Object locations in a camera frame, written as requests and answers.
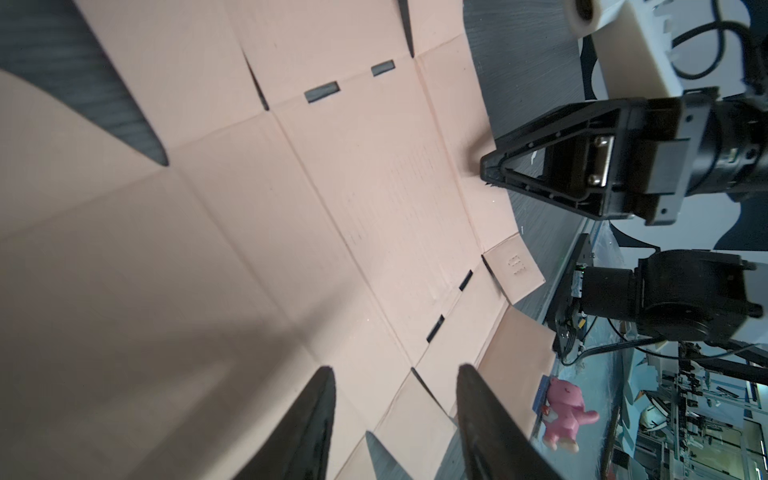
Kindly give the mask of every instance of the dark wooden table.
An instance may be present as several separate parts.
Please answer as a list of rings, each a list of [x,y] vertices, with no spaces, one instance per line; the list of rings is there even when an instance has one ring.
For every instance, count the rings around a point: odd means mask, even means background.
[[[465,0],[464,23],[495,137],[552,108],[584,101],[578,44],[565,23],[562,0]],[[509,197],[525,244],[547,280],[515,306],[539,319],[582,217],[525,195]]]

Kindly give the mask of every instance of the black cable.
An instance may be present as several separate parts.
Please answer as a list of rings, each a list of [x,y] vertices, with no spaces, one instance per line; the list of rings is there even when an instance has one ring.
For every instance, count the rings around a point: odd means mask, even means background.
[[[616,328],[616,326],[614,326],[614,323],[613,323],[613,321],[611,319],[606,318],[606,320],[608,321],[608,325],[611,326],[611,328],[614,330],[614,332],[616,332],[616,334],[619,335],[619,338],[621,338],[622,342],[629,342],[629,340],[627,340],[627,337],[625,337],[621,332],[619,332],[618,329]],[[756,345],[757,345],[756,343],[750,343],[749,345],[743,346],[743,347],[741,347],[739,349],[728,350],[725,353],[718,353],[717,355],[709,355],[709,356],[708,355],[700,355],[700,356],[697,356],[697,357],[686,357],[686,358],[683,358],[683,359],[681,359],[679,356],[662,355],[660,353],[651,352],[650,350],[641,349],[641,348],[638,348],[638,347],[635,347],[635,348],[640,350],[642,353],[646,353],[646,354],[652,355],[652,356],[657,356],[657,357],[660,357],[662,359],[669,359],[669,360],[693,360],[695,362],[697,359],[721,359],[724,356],[736,355],[737,353],[742,353],[744,350],[751,349],[752,347],[754,347]]]
[[[598,318],[600,317],[596,316],[594,320],[592,320],[592,324],[589,326],[589,328],[587,329],[587,332],[584,334],[584,339],[582,340],[582,342],[584,342],[587,339],[587,335],[589,335],[589,332],[592,331],[592,327],[594,326],[594,324],[598,322]]]
[[[760,57],[750,30],[744,24],[739,22],[712,22],[707,23],[689,31],[686,31],[672,41],[672,45],[677,46],[684,41],[688,41],[697,35],[706,31],[717,29],[729,30],[735,33],[741,42],[741,57],[743,62],[744,79],[743,82],[753,88],[755,93],[763,94],[765,90],[765,71],[762,65],[763,59]]]
[[[717,0],[712,0],[712,16],[714,17],[715,19],[714,23],[716,24],[719,24],[720,22],[723,21],[723,17],[720,14],[720,6],[718,5]],[[682,35],[676,37],[672,41],[672,48],[675,48],[679,44],[683,43],[685,40],[680,40],[680,39],[687,33],[688,32],[683,33]],[[697,74],[686,73],[684,71],[679,70],[674,65],[672,65],[672,68],[674,68],[674,72],[680,78],[685,78],[687,80],[698,80],[712,73],[715,70],[715,68],[717,68],[720,65],[720,62],[723,60],[724,55],[725,55],[725,30],[723,28],[718,28],[717,29],[717,55],[715,55],[715,60],[712,62],[712,65],[710,65],[709,68]]]
[[[573,326],[568,326],[568,342],[565,344],[565,350],[564,352],[570,352],[574,349],[574,345],[576,345],[576,336],[578,335],[578,332]]]
[[[600,353],[616,352],[618,350],[637,348],[638,346],[653,345],[654,343],[659,343],[662,341],[664,341],[664,337],[659,336],[653,339],[639,339],[639,340],[632,340],[632,341],[626,341],[626,342],[612,343],[610,345],[596,346],[594,348],[585,350],[584,352],[580,353],[574,359],[573,362],[565,362],[565,359],[560,358],[560,363],[562,363],[563,366],[571,366],[571,365],[574,365],[579,360],[587,358],[588,356],[598,355]]]

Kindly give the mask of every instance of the cardboard flap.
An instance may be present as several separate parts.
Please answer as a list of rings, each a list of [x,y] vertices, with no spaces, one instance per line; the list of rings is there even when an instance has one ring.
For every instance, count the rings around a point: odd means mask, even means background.
[[[507,301],[481,262],[472,269],[453,311],[435,334],[416,371],[440,406],[450,412],[456,401],[456,375],[464,363],[475,364]]]
[[[331,449],[328,453],[327,478],[335,478],[341,471],[346,460],[354,452],[357,439],[364,435],[369,428],[357,409],[346,398],[343,392],[336,391],[336,411],[333,416],[333,434]]]
[[[357,443],[354,451],[336,476],[336,480],[376,480],[376,470],[373,469],[373,460],[368,451],[368,442],[365,436]]]
[[[533,410],[542,376],[554,365],[554,332],[510,306],[498,324],[478,371],[498,401],[529,435],[538,417]]]
[[[167,150],[263,111],[221,2],[75,3]]]
[[[480,158],[495,144],[466,35],[426,52],[417,62],[469,219],[485,252],[517,233],[518,227],[508,192],[480,179]]]
[[[227,0],[270,108],[408,54],[396,6],[381,0]]]
[[[512,304],[544,285],[544,276],[519,233],[483,253],[483,258]]]
[[[409,358],[479,249],[411,58],[274,111]]]
[[[410,365],[274,116],[264,113],[170,156],[373,428]]]
[[[414,480],[432,480],[456,427],[411,373],[374,433]]]
[[[231,478],[318,367],[172,170],[3,240],[0,265],[11,477],[196,478],[247,436]]]
[[[4,71],[0,104],[0,238],[162,168]]]
[[[464,34],[462,0],[408,0],[414,55]]]

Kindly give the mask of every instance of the flattened cardboard box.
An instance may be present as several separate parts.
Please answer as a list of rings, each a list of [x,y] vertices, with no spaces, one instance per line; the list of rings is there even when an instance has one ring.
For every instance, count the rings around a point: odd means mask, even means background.
[[[447,343],[451,343],[452,335],[467,332],[467,327],[459,323],[446,323],[445,329],[453,330],[447,335]],[[553,340],[554,332],[505,304],[497,319],[495,334],[481,355],[470,359],[471,341],[458,355],[460,363],[470,363],[478,368],[499,402],[527,436],[533,433],[538,417],[533,406],[541,377],[548,376],[554,365],[554,353],[546,348]],[[430,344],[428,353],[436,343],[437,339]],[[429,385],[440,387],[448,383],[455,390],[455,378],[438,377]],[[417,378],[410,375],[379,427],[374,433],[364,435],[337,478],[376,480],[377,471],[386,468],[385,462],[379,460],[374,465],[373,461],[381,457],[382,447],[411,478],[436,478],[446,446],[455,434],[456,427],[451,420],[455,416],[455,404],[449,416],[432,401],[426,390],[418,387]],[[371,435],[378,438],[382,447],[371,445]]]
[[[382,0],[79,0],[165,169],[0,75],[3,465],[229,477],[322,364],[339,391],[330,478],[385,428],[410,367],[446,408],[505,305],[480,254],[512,302],[543,279],[506,193],[475,176],[492,144],[460,5],[411,3],[415,60]],[[493,306],[473,313],[480,297]]]

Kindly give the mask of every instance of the pink plush toy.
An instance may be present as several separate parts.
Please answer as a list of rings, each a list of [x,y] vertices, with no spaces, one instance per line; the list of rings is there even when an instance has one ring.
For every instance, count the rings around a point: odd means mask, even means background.
[[[558,449],[558,443],[564,449],[573,453],[578,452],[576,433],[580,425],[590,425],[600,419],[600,414],[593,411],[584,411],[584,397],[581,389],[565,380],[552,377],[547,391],[549,407],[544,406],[542,413],[545,416],[551,411],[558,415],[554,421],[543,420],[547,426],[544,433],[544,444],[552,450]]]

